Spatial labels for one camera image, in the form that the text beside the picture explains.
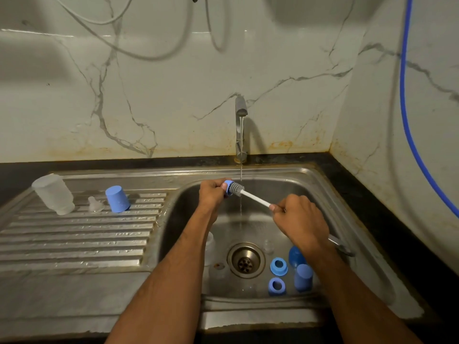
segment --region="person's right arm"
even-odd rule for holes
[[[319,277],[344,343],[422,343],[341,260],[328,241],[329,228],[314,203],[306,196],[291,194],[270,209],[274,222]]]

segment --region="granite countertop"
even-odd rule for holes
[[[301,164],[314,162],[373,236],[391,267],[424,308],[425,315],[408,325],[425,342],[448,343],[459,306],[459,277],[438,259],[373,194],[329,153],[249,156],[248,164]],[[53,171],[141,169],[234,165],[232,156],[177,157],[133,160],[65,161],[0,164],[0,205],[27,189],[33,180]],[[341,342],[334,322],[322,328],[258,329],[232,333],[199,333],[196,343]],[[66,343],[102,343],[105,339],[72,339]]]

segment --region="person's left hand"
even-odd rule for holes
[[[225,180],[230,178],[219,178],[217,180],[204,180],[199,188],[199,204],[197,210],[208,212],[211,215],[209,227],[217,219],[217,211],[223,201],[228,185]]]

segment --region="hand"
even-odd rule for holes
[[[290,194],[278,205],[271,204],[273,219],[279,229],[290,238],[306,260],[313,260],[324,248],[329,248],[330,233],[322,212],[302,195]]]
[[[201,187],[199,188],[199,204],[196,211],[210,213],[211,218],[208,228],[210,228],[217,219],[217,211],[228,187],[228,185],[224,183],[225,180],[231,179],[220,178],[218,180],[204,180],[201,182]]]

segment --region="person's left arm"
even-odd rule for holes
[[[121,314],[106,344],[193,342],[201,305],[204,249],[224,198],[224,181],[201,183],[196,211]]]

